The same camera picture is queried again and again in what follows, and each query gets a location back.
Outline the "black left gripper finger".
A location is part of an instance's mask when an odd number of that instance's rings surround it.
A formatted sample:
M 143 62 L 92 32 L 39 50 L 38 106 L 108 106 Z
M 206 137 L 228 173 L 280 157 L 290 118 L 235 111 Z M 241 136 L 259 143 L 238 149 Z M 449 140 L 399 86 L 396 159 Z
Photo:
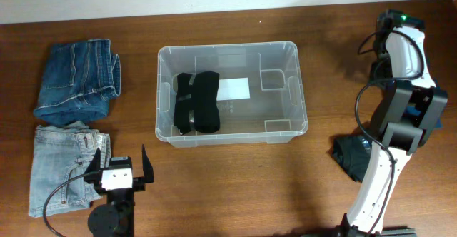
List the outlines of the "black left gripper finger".
M 86 183 L 97 183 L 100 179 L 101 172 L 101 150 L 98 148 L 92 161 L 84 172 L 84 181 Z
M 143 173 L 144 173 L 144 182 L 153 183 L 154 182 L 154 168 L 151 165 L 151 162 L 146 154 L 145 145 L 142 145 L 141 155 L 142 155 L 142 169 L 143 169 Z

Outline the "black garment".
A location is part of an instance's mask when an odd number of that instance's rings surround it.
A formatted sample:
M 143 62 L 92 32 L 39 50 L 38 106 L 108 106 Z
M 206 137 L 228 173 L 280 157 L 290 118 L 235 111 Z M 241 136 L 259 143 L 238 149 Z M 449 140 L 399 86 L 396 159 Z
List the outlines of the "black garment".
M 174 126 L 180 135 L 191 131 L 215 133 L 221 127 L 217 93 L 219 73 L 204 71 L 177 76 L 177 95 L 174 107 Z

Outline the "dark charcoal garment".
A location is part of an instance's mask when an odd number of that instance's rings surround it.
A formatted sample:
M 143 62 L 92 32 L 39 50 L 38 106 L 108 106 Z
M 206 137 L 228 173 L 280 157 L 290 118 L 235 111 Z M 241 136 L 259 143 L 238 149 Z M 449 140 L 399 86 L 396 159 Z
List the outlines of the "dark charcoal garment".
M 364 135 L 338 137 L 333 141 L 332 157 L 355 182 L 362 182 L 371 156 L 371 143 Z

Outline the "dark blue jeans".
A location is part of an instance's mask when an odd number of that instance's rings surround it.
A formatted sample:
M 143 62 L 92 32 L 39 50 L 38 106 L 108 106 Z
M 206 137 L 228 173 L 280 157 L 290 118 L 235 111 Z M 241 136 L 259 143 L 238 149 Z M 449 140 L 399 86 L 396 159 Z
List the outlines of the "dark blue jeans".
M 33 114 L 66 126 L 108 116 L 109 101 L 121 94 L 121 62 L 110 39 L 89 39 L 51 47 Z

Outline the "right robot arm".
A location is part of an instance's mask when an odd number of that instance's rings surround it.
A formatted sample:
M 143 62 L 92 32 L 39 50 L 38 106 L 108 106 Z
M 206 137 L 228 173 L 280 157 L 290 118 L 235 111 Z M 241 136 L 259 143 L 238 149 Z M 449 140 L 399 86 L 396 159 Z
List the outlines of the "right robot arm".
M 413 236 L 383 218 L 404 166 L 440 121 L 447 93 L 431 78 L 425 24 L 389 9 L 370 34 L 369 86 L 383 98 L 360 135 L 333 142 L 357 199 L 331 236 Z M 156 137 L 176 148 L 287 143 L 308 130 L 298 49 L 291 41 L 165 46 L 158 53 Z

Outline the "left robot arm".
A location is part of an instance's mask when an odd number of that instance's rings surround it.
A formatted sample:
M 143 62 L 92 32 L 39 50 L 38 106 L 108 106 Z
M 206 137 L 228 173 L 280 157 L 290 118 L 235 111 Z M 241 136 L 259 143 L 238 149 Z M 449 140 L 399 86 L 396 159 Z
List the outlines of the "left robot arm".
M 145 190 L 153 177 L 133 176 L 130 157 L 114 157 L 101 167 L 101 150 L 97 149 L 85 171 L 84 181 L 91 184 L 106 203 L 97 206 L 88 217 L 93 237 L 134 237 L 134 194 Z

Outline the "clear plastic storage container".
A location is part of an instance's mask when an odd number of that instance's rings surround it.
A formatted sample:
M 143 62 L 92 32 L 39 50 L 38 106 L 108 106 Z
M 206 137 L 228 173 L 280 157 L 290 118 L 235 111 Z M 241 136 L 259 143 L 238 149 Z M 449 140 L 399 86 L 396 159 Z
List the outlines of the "clear plastic storage container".
M 249 99 L 217 101 L 216 133 L 180 135 L 174 126 L 177 76 L 219 73 L 248 78 Z M 306 133 L 308 117 L 298 47 L 292 41 L 165 46 L 158 52 L 155 134 L 176 148 L 236 143 L 288 143 Z

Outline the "light blue folded jeans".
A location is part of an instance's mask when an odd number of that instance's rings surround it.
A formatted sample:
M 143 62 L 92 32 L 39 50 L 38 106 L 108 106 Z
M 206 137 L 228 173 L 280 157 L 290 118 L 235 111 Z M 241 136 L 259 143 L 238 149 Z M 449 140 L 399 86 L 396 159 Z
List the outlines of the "light blue folded jeans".
M 49 194 L 70 178 L 85 172 L 96 149 L 101 150 L 101 167 L 111 158 L 111 140 L 107 133 L 90 129 L 77 121 L 63 128 L 37 126 L 29 190 L 29 216 L 40 218 Z M 48 216 L 87 209 L 101 199 L 91 184 L 82 178 L 56 192 L 48 203 Z

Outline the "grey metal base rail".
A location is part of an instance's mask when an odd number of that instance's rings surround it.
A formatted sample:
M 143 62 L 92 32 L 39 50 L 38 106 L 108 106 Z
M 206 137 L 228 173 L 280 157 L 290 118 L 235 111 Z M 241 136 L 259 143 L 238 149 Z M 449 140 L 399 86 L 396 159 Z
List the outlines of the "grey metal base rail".
M 374 237 L 418 237 L 414 228 L 399 228 L 376 232 Z

